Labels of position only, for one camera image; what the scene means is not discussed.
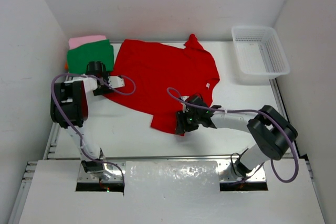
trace wall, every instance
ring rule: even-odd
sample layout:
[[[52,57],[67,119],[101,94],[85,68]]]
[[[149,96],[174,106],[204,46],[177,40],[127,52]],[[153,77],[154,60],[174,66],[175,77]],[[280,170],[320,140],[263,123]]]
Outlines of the wall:
[[[336,223],[336,0],[288,0],[275,28],[291,73],[279,79],[328,223]]]
[[[285,0],[46,0],[69,37],[232,39],[234,25],[273,26]]]
[[[67,41],[44,0],[0,5],[0,223],[7,223],[27,161],[43,156],[49,85],[63,70]]]

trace white basket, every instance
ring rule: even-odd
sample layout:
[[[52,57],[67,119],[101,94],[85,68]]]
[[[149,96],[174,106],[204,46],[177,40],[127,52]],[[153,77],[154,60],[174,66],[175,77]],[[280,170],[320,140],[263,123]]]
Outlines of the white basket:
[[[232,28],[238,65],[245,79],[274,79],[290,71],[277,32],[271,27]]]

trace green cloth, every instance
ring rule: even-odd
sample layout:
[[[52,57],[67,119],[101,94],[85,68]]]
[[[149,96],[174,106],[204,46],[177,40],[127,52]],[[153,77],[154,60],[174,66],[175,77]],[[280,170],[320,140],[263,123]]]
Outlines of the green cloth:
[[[114,66],[113,46],[110,40],[101,40],[87,43],[68,51],[68,67],[70,73],[83,74],[90,61],[101,61],[107,71],[112,71]]]

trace red shirt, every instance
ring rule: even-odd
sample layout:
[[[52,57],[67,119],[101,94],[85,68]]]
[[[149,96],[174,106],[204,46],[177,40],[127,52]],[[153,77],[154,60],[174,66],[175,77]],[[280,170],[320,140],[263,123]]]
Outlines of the red shirt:
[[[136,84],[133,95],[117,93],[106,97],[134,110],[152,114],[151,127],[175,133],[175,112],[182,105],[172,99],[166,89],[173,87],[182,96],[199,93],[207,105],[212,103],[212,90],[219,75],[212,55],[191,34],[185,48],[166,46],[156,42],[125,40],[118,53],[112,75],[125,75]],[[131,92],[133,85],[125,80],[121,92]]]

